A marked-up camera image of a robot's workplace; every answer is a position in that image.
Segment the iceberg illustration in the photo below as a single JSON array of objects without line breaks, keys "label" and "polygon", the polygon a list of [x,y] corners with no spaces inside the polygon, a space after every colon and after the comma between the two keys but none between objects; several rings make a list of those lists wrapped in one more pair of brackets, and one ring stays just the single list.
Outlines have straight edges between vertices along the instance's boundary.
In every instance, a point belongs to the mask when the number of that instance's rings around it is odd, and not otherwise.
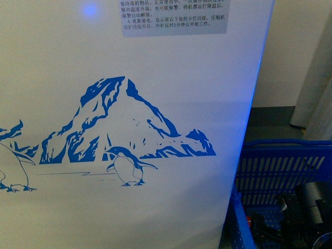
[{"label": "iceberg illustration", "polygon": [[202,131],[179,134],[174,123],[122,76],[88,87],[68,124],[43,140],[39,163],[111,161],[107,151],[114,146],[140,159],[216,155]]}]

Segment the floor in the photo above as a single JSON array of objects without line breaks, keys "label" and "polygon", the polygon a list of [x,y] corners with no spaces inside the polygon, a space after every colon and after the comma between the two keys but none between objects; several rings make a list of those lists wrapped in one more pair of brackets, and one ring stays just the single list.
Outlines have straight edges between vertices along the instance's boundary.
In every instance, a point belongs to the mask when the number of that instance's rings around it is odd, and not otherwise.
[{"label": "floor", "polygon": [[[289,124],[294,106],[252,108],[244,142],[267,139],[301,139],[303,131]],[[219,249],[231,249],[224,227]]]}]

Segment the penguin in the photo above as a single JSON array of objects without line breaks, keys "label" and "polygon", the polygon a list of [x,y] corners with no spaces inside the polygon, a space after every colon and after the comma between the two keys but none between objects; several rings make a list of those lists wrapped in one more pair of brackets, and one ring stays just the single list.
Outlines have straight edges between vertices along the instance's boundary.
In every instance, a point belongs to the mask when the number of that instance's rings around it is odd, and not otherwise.
[{"label": "penguin", "polygon": [[29,178],[22,162],[36,165],[28,156],[13,151],[0,143],[0,189],[6,189],[7,192],[16,192],[19,190],[15,187],[21,186],[23,191],[36,190],[29,187]]},{"label": "penguin", "polygon": [[118,177],[124,183],[122,186],[130,186],[131,183],[135,186],[143,185],[145,183],[143,181],[143,167],[158,169],[150,163],[140,161],[124,147],[115,146],[106,152],[110,153],[111,159],[113,159],[113,163],[107,167],[106,171],[115,169]]}]

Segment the white wall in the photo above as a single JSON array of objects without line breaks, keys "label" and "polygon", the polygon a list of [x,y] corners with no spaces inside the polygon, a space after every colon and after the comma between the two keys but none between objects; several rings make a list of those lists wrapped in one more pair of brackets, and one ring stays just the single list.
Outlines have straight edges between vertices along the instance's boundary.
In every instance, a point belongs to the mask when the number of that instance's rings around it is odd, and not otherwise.
[{"label": "white wall", "polygon": [[296,105],[331,11],[331,0],[275,0],[253,107]]}]

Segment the blue plastic basket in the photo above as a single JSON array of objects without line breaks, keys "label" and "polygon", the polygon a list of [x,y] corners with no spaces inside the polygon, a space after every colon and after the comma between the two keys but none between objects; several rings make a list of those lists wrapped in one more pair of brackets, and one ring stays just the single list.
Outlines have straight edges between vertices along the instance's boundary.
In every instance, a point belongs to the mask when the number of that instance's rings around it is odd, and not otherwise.
[{"label": "blue plastic basket", "polygon": [[[242,205],[247,215],[262,214],[268,226],[279,229],[283,215],[275,195],[294,193],[295,186],[316,181],[332,182],[332,141],[264,140],[244,144],[226,219],[232,248],[255,248]],[[260,245],[260,249],[271,248],[280,246],[273,242]]]}]

